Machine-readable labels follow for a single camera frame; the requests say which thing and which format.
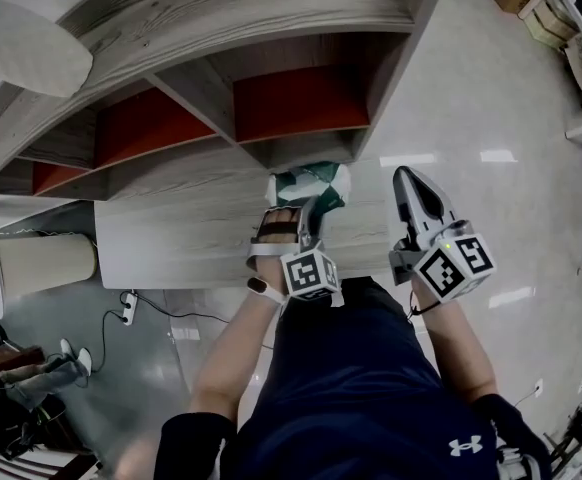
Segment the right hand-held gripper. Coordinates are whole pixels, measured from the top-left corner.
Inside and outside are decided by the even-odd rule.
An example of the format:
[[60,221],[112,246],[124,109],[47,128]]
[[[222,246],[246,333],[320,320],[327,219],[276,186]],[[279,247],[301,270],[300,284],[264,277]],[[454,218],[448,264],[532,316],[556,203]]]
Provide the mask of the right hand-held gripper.
[[415,240],[400,240],[389,251],[394,282],[419,278],[436,300],[446,303],[473,291],[497,271],[484,237],[470,221],[456,220],[446,193],[422,172],[405,166],[393,175],[400,220],[410,234],[422,228],[440,228]]

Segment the person's left hand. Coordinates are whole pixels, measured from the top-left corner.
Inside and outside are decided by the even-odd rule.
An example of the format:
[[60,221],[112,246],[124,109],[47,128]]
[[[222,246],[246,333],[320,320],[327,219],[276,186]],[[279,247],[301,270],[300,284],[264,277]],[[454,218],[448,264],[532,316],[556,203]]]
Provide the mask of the person's left hand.
[[298,241],[299,207],[272,208],[268,210],[251,239],[253,244],[287,244]]

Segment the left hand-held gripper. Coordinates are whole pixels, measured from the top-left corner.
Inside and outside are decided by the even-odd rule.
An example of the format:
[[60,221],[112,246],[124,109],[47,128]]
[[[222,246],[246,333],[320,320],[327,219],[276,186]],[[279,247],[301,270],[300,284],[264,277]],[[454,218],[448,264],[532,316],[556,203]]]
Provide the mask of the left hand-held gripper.
[[323,226],[324,215],[330,210],[324,196],[313,195],[298,200],[300,208],[298,241],[287,244],[251,242],[247,266],[258,271],[257,261],[273,259],[282,273],[284,288],[278,288],[261,277],[251,277],[248,289],[279,305],[289,298],[314,301],[331,296],[340,290],[337,267],[324,253],[317,234]]

